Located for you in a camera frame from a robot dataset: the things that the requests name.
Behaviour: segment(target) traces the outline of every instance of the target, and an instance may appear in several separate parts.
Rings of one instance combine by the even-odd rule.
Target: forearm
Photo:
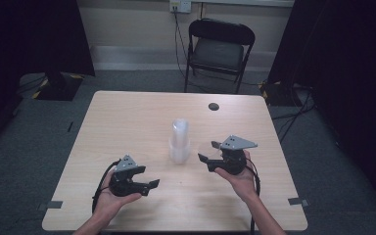
[[[277,221],[271,216],[270,212],[264,206],[257,194],[250,195],[244,200],[249,208],[252,217],[258,226],[258,231],[262,235],[268,234],[286,234]]]
[[[92,215],[81,227],[79,227],[74,235],[95,235],[109,225],[102,217]]]

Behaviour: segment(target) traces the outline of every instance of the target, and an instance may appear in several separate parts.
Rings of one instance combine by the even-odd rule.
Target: black tape
[[[60,209],[63,201],[51,201],[47,204],[47,209]]]
[[[309,202],[305,199],[301,200],[300,198],[292,198],[292,199],[288,199],[288,201],[291,206],[299,205],[299,204],[302,204],[302,207],[309,206]]]

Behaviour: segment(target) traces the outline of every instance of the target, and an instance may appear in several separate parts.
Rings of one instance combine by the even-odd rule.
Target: chair seat
[[[191,64],[240,72],[243,53],[241,45],[200,38],[191,57]]]

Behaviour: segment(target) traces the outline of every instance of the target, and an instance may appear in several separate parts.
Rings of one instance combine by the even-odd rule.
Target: gray carpet
[[[26,85],[20,90],[24,99],[0,134],[0,234],[53,234],[42,229],[45,211],[39,206],[51,201],[94,92],[183,91],[178,70],[96,71],[96,77],[84,78],[71,102],[33,100],[39,80],[27,83],[40,76],[23,77],[21,84]],[[256,84],[266,78],[267,72],[246,72],[240,94],[259,95]],[[212,89],[189,86],[189,92],[229,93],[234,89],[232,81],[202,75],[191,80]],[[299,95],[304,99],[306,92]],[[273,117],[298,110],[269,107]],[[287,126],[281,127],[287,120],[274,121],[276,129],[282,130],[279,136],[283,136]],[[282,141],[298,193],[310,203],[305,207],[308,229],[296,234],[376,234],[376,193],[337,148],[331,133],[330,126],[313,110],[298,117]]]

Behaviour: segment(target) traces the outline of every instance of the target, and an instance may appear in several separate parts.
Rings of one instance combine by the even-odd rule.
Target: small black object
[[[222,160],[209,160],[206,156],[198,154],[200,161],[207,164],[209,172],[217,167],[223,168],[230,174],[239,174],[247,165],[243,149],[254,148],[256,143],[231,135],[223,143],[211,141],[211,145],[222,151]]]
[[[210,103],[209,109],[212,111],[217,111],[219,109],[219,105],[217,103]]]

